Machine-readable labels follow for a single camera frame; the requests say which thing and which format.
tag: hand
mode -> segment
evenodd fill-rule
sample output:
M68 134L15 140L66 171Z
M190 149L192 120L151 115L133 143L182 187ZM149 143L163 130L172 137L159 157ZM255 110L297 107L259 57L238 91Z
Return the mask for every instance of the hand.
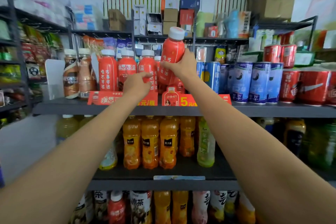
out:
M185 84L189 78L197 77L197 61L193 52L186 49L182 59L178 63L161 61L160 66L170 69Z
M141 72L129 75L124 83L123 94L130 95L139 98L139 101L143 99L151 89L151 83L144 83L143 78L150 78L153 75L151 73Z

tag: shelf label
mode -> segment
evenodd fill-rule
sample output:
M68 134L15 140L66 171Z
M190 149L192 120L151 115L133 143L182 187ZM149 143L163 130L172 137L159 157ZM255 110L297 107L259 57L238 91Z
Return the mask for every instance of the shelf label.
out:
M119 91L90 91L88 105L110 105L116 102L123 96ZM142 99L138 105L140 106L157 106L158 105L158 93L149 92L144 99Z
M219 96L231 105L229 94ZM197 104L191 94L179 93L175 86L169 86L168 91L162 94L162 106L197 106Z
M205 176L154 175L153 180L205 180Z

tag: coca-cola can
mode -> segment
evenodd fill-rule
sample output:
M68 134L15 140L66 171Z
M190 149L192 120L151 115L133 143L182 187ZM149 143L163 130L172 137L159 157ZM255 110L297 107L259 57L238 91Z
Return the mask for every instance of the coca-cola can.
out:
M301 79L301 71L294 69L284 69L282 73L279 101L293 103L298 92Z
M325 103L331 71L303 71L297 98L307 105L321 106Z
M283 68L293 68L295 62L297 46L295 44L287 44L282 46L281 62L283 62Z
M268 45L264 47L263 62L280 63L281 62L281 45Z
M336 106L336 71L331 71L326 105Z

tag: blue label can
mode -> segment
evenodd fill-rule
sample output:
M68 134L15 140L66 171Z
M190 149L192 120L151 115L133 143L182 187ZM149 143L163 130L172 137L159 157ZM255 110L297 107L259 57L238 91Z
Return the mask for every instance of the blue label can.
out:
M205 62L204 66L204 82L218 94L219 90L219 74L221 72L221 64L219 62Z
M204 62L197 62L196 71L197 76L204 81Z
M270 70L270 62L257 62L253 64L249 102L256 104L266 104L267 82Z
M226 92L228 94L232 94L232 83L233 83L233 78L234 78L234 73L235 73L235 65L234 64L230 64L229 65L229 76L227 77L227 85L226 85Z
M229 64L220 65L219 74L219 94L229 94L228 92Z
M279 101L283 69L283 63L271 63L271 70L267 82L267 103L276 104Z
M232 100L234 102L247 102L249 98L252 66L252 62L237 62L234 65L232 79Z

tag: soda can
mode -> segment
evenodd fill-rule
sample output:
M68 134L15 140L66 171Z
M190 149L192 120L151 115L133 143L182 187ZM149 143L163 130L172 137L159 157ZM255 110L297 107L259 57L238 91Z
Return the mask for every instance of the soda can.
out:
M267 82L270 69L270 62L256 62L253 64L249 102L255 104L266 104Z
M219 74L221 64L219 62L205 62L204 65L204 82L218 94Z
M293 103L298 92L302 71L284 69L282 73L279 101Z
M303 71L297 98L306 105L320 106L325 103L331 71Z
M282 46L281 62L283 68L293 68L295 61L297 46L295 44L287 44Z
M235 65L234 64L230 64L229 65L229 74L228 74L228 77L227 77L227 84L226 84L226 92L228 94L232 94L232 83L233 83L233 75L234 75L234 72L235 72Z
M228 94L228 77L229 77L229 64L220 65L219 74L219 94Z
M271 63L271 70L267 82L267 103L276 104L279 101L283 69L283 63Z
M237 62L234 65L234 77L232 82L232 100L234 102L247 102L249 98L252 66L252 62Z
M204 62L197 62L196 65L196 71L197 71L197 76L201 78L202 81L204 81Z
M263 62L279 63L281 62L281 45L268 45L264 48Z
M336 71L331 71L330 83L325 104L336 106Z

